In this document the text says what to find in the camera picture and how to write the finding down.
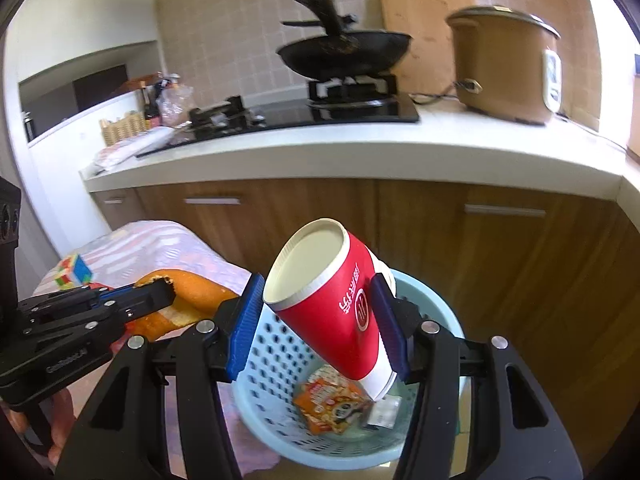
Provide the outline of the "person's left hand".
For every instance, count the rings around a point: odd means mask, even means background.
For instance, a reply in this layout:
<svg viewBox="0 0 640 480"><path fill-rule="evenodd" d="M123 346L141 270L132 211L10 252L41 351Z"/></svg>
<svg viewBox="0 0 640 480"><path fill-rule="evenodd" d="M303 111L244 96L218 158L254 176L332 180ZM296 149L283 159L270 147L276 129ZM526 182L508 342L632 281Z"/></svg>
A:
<svg viewBox="0 0 640 480"><path fill-rule="evenodd" d="M39 444L35 444L38 448L36 454L46 456L49 463L55 466L70 435L70 430L76 422L73 397L70 390L63 388L42 404L46 407L42 410L42 414L50 428L50 436L45 439L37 437ZM29 417L26 413L9 410L6 411L6 416L13 429L23 437L30 432L36 433L35 427L32 426L35 415Z"/></svg>

